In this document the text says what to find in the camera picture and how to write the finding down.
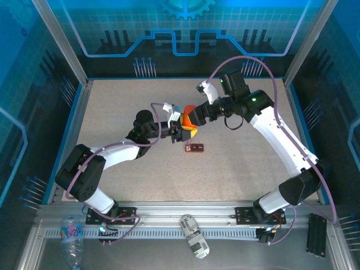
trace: small brown object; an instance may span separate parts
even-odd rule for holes
[[[189,143],[185,145],[185,152],[202,153],[204,152],[204,144],[202,143]]]

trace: glass wall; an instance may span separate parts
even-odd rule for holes
[[[332,164],[328,183],[339,217],[355,213],[346,221],[360,218],[359,14],[359,1],[338,2],[293,81],[316,154]],[[355,238],[350,249],[359,247],[357,231],[346,231]]]
[[[79,83],[31,1],[0,0],[0,59],[0,269],[14,269]]]
[[[50,0],[89,77],[199,77],[236,55],[284,76],[323,0]],[[230,64],[246,77],[258,64]]]

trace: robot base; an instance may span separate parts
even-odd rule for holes
[[[236,218],[237,225],[280,225],[280,218],[281,224],[286,224],[285,213],[282,209],[278,209],[259,220],[253,207],[236,207],[235,215],[232,217]]]

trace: bottle label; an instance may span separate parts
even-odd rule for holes
[[[61,227],[60,229],[61,240],[62,241],[71,241],[83,237],[83,229],[81,223],[70,224],[66,227]]]

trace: enclosure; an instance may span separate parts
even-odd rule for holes
[[[59,228],[67,215],[83,223],[84,269],[357,269],[358,14],[356,0],[0,0],[0,269],[66,269]],[[340,222],[327,222],[326,257],[306,251],[313,210],[304,204],[277,245],[235,237],[255,227],[238,225],[234,208],[252,206],[289,174],[249,123],[232,131],[222,119],[192,138],[203,153],[163,138],[141,159],[104,170],[101,190],[142,220],[128,239],[102,246],[83,204],[55,183],[72,149],[122,141],[151,102],[202,104],[196,86],[234,56],[269,67],[283,120],[331,164],[326,182]],[[221,97],[218,76],[235,69],[251,92],[274,99],[269,73],[248,58],[215,75]],[[307,202],[331,214],[324,187]],[[208,258],[191,254],[184,214],[201,227]],[[279,235],[295,222],[293,210],[286,220]]]

